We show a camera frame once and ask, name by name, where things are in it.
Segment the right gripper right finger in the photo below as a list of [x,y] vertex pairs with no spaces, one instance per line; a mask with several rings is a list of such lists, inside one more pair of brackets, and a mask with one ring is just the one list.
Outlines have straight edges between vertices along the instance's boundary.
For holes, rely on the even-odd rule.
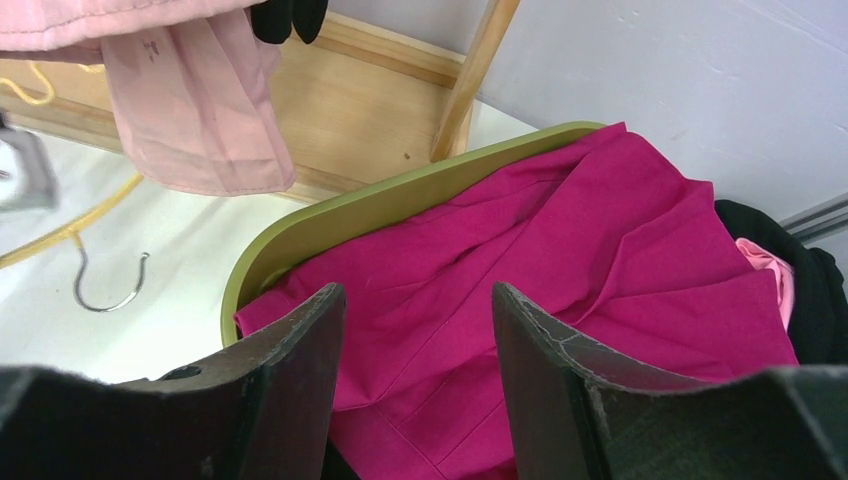
[[709,384],[609,348],[506,283],[497,355],[522,479],[843,479],[847,370]]

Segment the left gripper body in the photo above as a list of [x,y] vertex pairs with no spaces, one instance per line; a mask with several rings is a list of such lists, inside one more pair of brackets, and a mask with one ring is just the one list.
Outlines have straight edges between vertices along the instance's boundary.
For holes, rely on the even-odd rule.
[[54,209],[59,182],[43,141],[1,113],[1,211]]

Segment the magenta pleated skirt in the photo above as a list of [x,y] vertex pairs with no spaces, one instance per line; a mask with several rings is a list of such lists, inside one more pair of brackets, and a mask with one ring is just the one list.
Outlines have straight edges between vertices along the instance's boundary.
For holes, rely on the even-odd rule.
[[775,277],[711,183],[621,124],[508,165],[448,202],[300,264],[235,313],[244,335],[329,283],[347,293],[330,438],[363,479],[512,479],[491,293],[712,383],[794,366]]

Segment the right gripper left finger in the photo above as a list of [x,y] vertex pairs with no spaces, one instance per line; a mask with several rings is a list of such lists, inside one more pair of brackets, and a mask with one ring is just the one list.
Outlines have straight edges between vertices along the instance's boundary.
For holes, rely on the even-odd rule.
[[317,479],[346,296],[291,313],[157,380],[104,384],[46,367],[1,371],[5,479]]

